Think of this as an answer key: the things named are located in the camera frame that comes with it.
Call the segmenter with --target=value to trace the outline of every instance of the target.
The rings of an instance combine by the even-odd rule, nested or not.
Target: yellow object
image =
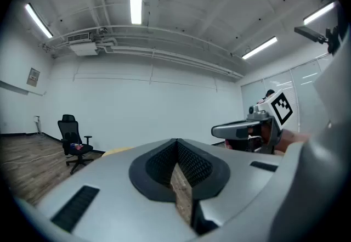
[[[110,154],[114,154],[114,153],[119,153],[119,152],[122,152],[122,151],[126,151],[126,150],[129,150],[129,149],[132,149],[132,148],[134,148],[134,147],[113,148],[113,149],[111,149],[111,150],[109,150],[109,151],[106,151],[106,152],[102,155],[102,157],[107,156],[107,155],[110,155]]]

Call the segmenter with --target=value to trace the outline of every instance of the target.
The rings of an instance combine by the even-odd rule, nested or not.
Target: wooden floor
[[[55,153],[58,154],[30,163],[4,164],[5,162],[28,162]],[[87,159],[97,159],[102,156],[93,152],[85,155]],[[44,135],[1,137],[0,139],[1,172],[13,194],[33,205],[36,205],[52,188],[71,176],[70,171],[74,164],[66,166],[65,162],[77,157],[69,159],[66,157],[62,144]],[[79,165],[75,172],[82,168],[84,166]]]

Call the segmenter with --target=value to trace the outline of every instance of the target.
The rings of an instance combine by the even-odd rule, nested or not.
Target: chair base
[[[74,167],[71,170],[71,175],[73,174],[73,171],[78,167],[79,164],[86,166],[85,162],[88,161],[94,161],[94,159],[83,159],[82,155],[78,155],[77,160],[71,160],[71,161],[66,161],[66,165],[69,166],[70,163],[75,163]]]

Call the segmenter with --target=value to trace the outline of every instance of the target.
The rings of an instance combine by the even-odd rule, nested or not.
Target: chair backrest
[[[59,125],[62,138],[67,139],[69,143],[82,143],[78,122],[73,115],[63,115],[62,120],[59,120],[57,124]]]

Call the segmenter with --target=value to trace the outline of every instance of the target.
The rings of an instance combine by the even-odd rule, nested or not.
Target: chair seat
[[[83,147],[80,150],[77,150],[75,148],[70,148],[69,154],[71,155],[82,155],[85,153],[88,153],[89,151],[92,151],[93,147],[89,144],[83,144]]]

